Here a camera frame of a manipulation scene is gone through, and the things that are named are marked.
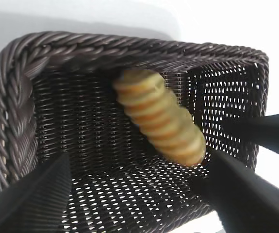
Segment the white surface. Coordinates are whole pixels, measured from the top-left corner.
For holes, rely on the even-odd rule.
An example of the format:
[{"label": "white surface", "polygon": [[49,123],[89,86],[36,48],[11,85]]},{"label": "white surface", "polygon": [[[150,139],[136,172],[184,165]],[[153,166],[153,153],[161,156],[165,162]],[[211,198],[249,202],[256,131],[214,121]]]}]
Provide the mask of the white surface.
[{"label": "white surface", "polygon": [[[20,35],[45,30],[261,49],[270,57],[267,115],[279,113],[279,1],[0,0],[0,50]],[[261,148],[256,172],[279,187],[279,156]],[[212,213],[173,232],[215,233],[220,229]]]}]

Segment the woven mesh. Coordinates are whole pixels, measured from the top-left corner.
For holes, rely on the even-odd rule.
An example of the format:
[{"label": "woven mesh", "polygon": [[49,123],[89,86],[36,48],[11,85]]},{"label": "woven mesh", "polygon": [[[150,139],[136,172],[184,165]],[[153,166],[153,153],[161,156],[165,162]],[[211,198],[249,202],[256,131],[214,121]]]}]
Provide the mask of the woven mesh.
[{"label": "woven mesh", "polygon": [[208,151],[224,150],[254,169],[257,146],[224,133],[222,120],[264,115],[264,53],[36,33],[0,54],[0,190],[38,161],[67,152],[73,187],[61,225],[66,231],[167,232],[210,212],[190,183],[192,176],[207,177],[210,154],[193,168],[162,158],[115,101],[111,83],[124,67],[160,72],[202,128]]}]

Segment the dark brown wicker basket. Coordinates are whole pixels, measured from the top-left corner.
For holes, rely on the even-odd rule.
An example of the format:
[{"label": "dark brown wicker basket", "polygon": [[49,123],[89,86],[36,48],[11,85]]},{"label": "dark brown wicker basket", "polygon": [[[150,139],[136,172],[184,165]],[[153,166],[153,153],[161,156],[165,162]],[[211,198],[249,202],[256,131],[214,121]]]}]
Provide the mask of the dark brown wicker basket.
[{"label": "dark brown wicker basket", "polygon": [[[201,166],[164,160],[123,114],[111,81],[124,67],[162,73],[203,129]],[[67,152],[68,231],[170,231],[211,211],[190,185],[207,177],[210,148],[254,169],[258,147],[226,134],[222,121],[264,115],[268,74],[267,56],[246,47],[67,32],[18,38],[0,53],[0,191]]]}]

